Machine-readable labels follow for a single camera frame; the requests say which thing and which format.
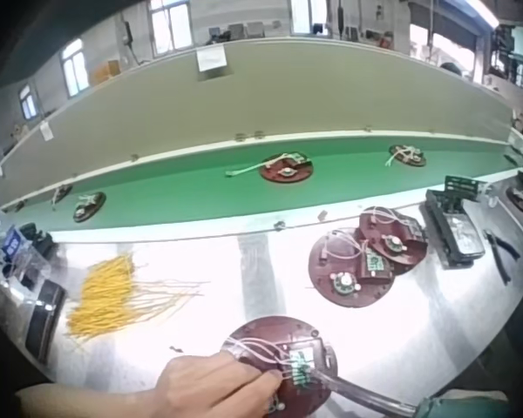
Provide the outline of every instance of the green conveyor belt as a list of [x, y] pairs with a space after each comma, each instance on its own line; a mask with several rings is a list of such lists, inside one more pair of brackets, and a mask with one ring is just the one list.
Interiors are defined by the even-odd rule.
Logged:
[[[409, 167], [394, 161], [391, 145], [413, 145], [425, 152], [428, 164]], [[259, 163], [274, 154], [303, 152], [314, 163], [308, 180], [280, 185], [257, 171], [234, 178], [225, 171]], [[138, 165], [74, 185], [53, 211], [52, 192], [27, 202], [12, 213], [18, 225], [36, 222], [48, 231], [154, 225], [272, 212], [361, 199], [441, 184], [446, 174], [478, 177], [513, 168], [505, 147], [436, 138], [326, 138], [293, 143], [267, 143], [203, 152]], [[72, 220], [78, 195], [104, 192], [102, 210], [88, 221]]]

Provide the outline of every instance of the paper sign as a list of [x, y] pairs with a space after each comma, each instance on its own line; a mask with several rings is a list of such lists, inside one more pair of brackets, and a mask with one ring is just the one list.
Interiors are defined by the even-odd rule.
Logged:
[[13, 260], [14, 257], [16, 257], [17, 250], [19, 250], [20, 246], [21, 235], [16, 230], [16, 228], [12, 226], [8, 231], [5, 242], [3, 243], [2, 251], [4, 251], [6, 255], [10, 257], [10, 260]]
[[49, 126], [48, 122], [43, 122], [40, 126], [41, 133], [43, 134], [43, 138], [45, 141], [50, 141], [51, 139], [54, 139], [54, 135], [52, 135], [52, 129]]
[[221, 44], [199, 48], [196, 50], [196, 56], [198, 57], [200, 72], [227, 66], [225, 47]]

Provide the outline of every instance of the notice on wall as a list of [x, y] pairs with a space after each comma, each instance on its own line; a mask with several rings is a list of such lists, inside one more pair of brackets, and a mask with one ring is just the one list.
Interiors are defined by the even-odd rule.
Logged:
[[52, 134], [52, 129], [49, 126], [48, 122], [43, 122], [40, 126], [41, 133], [43, 134], [43, 138], [45, 141], [50, 141], [51, 139], [54, 139], [54, 135]]
[[222, 44], [199, 48], [196, 50], [196, 56], [198, 57], [200, 72], [227, 66], [227, 55]]

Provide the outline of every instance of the hand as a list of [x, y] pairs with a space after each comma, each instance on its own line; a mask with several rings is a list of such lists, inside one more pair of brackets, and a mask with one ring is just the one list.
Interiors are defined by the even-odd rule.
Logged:
[[281, 381], [279, 371], [262, 374], [226, 351], [179, 357], [157, 382], [153, 418], [259, 418]]

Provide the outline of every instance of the workstation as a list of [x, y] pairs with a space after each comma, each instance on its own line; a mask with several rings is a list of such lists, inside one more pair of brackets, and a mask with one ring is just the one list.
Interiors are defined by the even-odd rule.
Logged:
[[0, 327], [65, 385], [146, 390], [224, 347], [283, 371], [269, 416], [422, 414], [523, 299], [512, 117], [331, 39], [141, 65], [0, 161]]

